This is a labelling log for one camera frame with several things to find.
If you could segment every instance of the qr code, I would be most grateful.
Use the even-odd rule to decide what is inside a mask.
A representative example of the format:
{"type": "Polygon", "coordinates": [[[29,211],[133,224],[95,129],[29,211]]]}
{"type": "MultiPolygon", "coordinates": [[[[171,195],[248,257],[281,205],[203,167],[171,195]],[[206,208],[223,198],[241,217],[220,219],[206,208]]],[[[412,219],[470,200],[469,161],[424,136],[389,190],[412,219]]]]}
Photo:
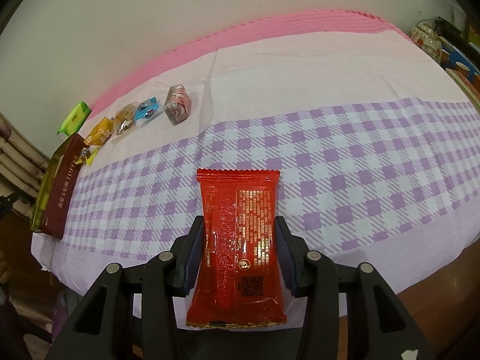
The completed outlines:
{"type": "Polygon", "coordinates": [[[242,276],[238,290],[241,296],[263,296],[263,276],[242,276]]]}

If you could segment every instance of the bed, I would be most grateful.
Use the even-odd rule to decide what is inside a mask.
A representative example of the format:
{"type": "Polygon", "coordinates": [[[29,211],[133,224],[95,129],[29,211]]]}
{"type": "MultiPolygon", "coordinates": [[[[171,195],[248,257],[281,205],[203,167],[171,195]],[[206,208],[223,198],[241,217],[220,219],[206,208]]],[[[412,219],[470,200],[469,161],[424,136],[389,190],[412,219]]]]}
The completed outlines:
{"type": "MultiPolygon", "coordinates": [[[[110,88],[81,135],[180,83],[189,118],[108,142],[81,171],[63,239],[33,237],[32,254],[76,292],[107,264],[144,263],[188,231],[202,214],[200,167],[279,169],[276,212],[292,232],[336,263],[371,262],[396,293],[478,238],[480,116],[379,17],[305,12],[198,39],[110,88]]],[[[272,328],[301,326],[304,300],[283,298],[287,324],[272,328]]],[[[180,328],[190,301],[175,298],[180,328]]]]}

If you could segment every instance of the ceramic jar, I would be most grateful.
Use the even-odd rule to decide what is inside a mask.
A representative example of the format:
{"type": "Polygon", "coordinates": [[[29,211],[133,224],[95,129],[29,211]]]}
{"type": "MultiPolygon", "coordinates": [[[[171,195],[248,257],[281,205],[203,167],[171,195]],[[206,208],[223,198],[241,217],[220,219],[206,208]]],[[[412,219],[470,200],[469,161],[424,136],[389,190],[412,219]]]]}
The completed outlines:
{"type": "Polygon", "coordinates": [[[442,42],[436,32],[426,23],[419,23],[409,33],[409,38],[436,63],[442,61],[442,42]]]}

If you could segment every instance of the orange candy wrapper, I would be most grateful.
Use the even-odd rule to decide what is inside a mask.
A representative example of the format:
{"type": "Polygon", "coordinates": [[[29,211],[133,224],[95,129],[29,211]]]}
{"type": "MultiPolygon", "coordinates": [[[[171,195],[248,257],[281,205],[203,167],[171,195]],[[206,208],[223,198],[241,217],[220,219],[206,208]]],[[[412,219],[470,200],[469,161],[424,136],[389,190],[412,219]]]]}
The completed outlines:
{"type": "Polygon", "coordinates": [[[275,249],[277,170],[198,169],[205,234],[187,324],[285,323],[275,249]]]}
{"type": "Polygon", "coordinates": [[[112,121],[104,117],[85,138],[85,145],[102,146],[112,135],[112,121]]]}

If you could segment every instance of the purple checkered fabric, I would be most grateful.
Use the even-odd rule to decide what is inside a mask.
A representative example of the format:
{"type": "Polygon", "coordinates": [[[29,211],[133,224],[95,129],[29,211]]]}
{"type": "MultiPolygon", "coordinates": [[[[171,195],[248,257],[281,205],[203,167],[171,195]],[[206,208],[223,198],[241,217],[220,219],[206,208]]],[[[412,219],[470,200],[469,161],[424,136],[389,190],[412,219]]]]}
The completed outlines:
{"type": "Polygon", "coordinates": [[[417,98],[219,123],[77,181],[62,242],[145,261],[201,215],[198,168],[280,169],[277,214],[326,254],[401,234],[480,186],[480,117],[417,98]]]}

